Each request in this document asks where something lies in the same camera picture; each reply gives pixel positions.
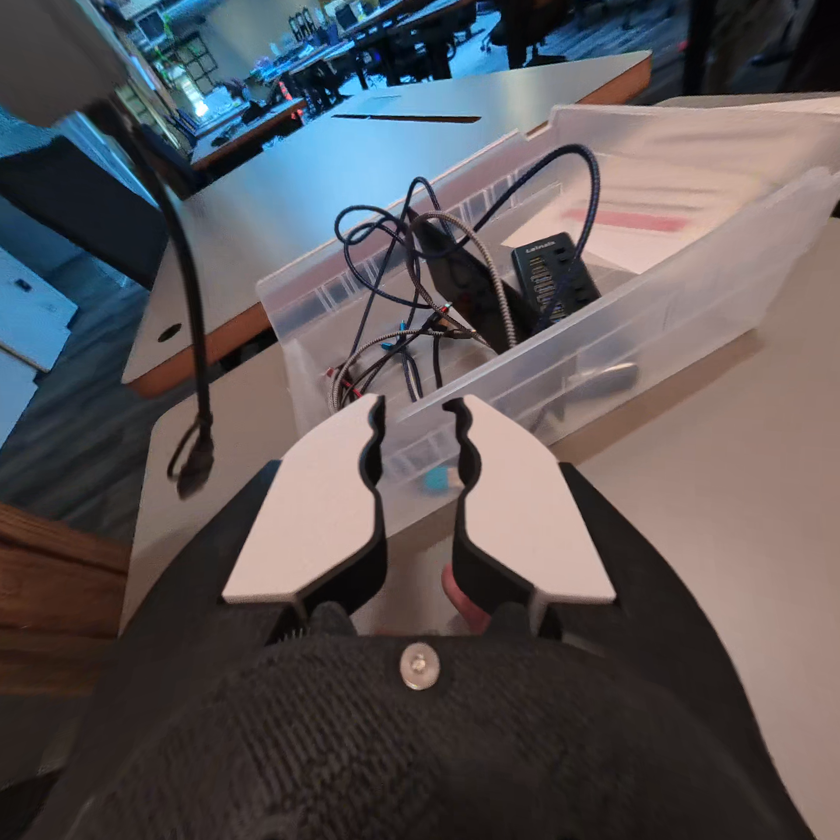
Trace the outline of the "printed paper sheet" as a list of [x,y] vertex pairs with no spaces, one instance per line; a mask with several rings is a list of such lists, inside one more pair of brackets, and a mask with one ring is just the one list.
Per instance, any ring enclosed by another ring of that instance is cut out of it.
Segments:
[[603,155],[601,191],[584,258],[643,274],[782,184],[766,171]]

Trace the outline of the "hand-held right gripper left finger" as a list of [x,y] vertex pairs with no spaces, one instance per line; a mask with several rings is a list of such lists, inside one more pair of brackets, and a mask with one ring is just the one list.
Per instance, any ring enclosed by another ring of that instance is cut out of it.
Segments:
[[275,603],[356,612],[382,589],[385,398],[364,395],[300,438],[281,460],[221,594],[227,605]]

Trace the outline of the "wooden panel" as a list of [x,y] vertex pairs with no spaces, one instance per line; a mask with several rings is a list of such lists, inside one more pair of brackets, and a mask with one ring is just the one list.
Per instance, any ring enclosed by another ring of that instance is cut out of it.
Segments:
[[1,505],[1,694],[89,695],[116,639],[127,543]]

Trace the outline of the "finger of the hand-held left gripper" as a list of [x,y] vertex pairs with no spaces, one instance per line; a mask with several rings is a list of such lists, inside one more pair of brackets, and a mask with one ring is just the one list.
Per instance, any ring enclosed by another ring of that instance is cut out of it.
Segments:
[[107,99],[127,54],[93,2],[1,2],[1,104],[40,128]]

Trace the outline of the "black bin divider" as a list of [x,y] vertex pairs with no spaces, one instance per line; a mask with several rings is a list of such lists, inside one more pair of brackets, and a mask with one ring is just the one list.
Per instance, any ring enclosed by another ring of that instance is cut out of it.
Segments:
[[426,255],[433,255],[425,258],[425,265],[438,295],[494,352],[507,352],[511,347],[508,331],[487,263],[467,248],[436,257],[455,243],[455,235],[445,231],[440,219],[426,219],[415,226],[413,243]]

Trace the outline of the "clear plastic bin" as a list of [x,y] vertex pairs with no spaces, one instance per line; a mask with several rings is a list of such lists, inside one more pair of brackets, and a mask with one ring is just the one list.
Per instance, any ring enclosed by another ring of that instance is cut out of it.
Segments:
[[487,225],[478,222],[544,155],[563,144],[642,161],[777,172],[780,186],[752,200],[643,274],[582,262],[598,301],[504,354],[445,341],[437,389],[432,340],[410,351],[423,377],[412,402],[390,361],[371,390],[386,399],[379,485],[391,532],[429,516],[457,493],[449,399],[473,394],[553,445],[637,394],[755,328],[822,232],[838,201],[838,117],[782,106],[555,108],[528,138],[511,132],[433,180],[444,211],[477,231],[507,284],[514,248],[581,234],[589,192],[584,162],[567,156],[518,187]]

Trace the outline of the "black high-back chair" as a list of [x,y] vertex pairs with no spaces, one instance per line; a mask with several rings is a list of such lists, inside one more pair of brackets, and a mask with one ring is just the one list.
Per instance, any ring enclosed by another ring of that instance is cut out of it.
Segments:
[[59,136],[1,159],[17,209],[150,291],[169,243],[161,211]]

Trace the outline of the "black usb hub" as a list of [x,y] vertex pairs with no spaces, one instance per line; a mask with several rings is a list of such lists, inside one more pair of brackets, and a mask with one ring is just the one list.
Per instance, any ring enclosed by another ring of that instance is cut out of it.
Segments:
[[518,342],[539,331],[543,311],[555,305],[544,327],[554,325],[599,300],[585,264],[574,259],[575,243],[566,233],[542,238],[511,252],[516,277],[506,286],[506,298]]

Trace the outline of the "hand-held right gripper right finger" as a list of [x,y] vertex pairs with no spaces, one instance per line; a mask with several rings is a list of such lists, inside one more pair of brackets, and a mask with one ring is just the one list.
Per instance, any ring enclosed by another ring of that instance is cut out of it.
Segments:
[[616,589],[550,450],[477,396],[448,401],[447,411],[463,486],[451,567],[464,595],[484,612],[613,604]]

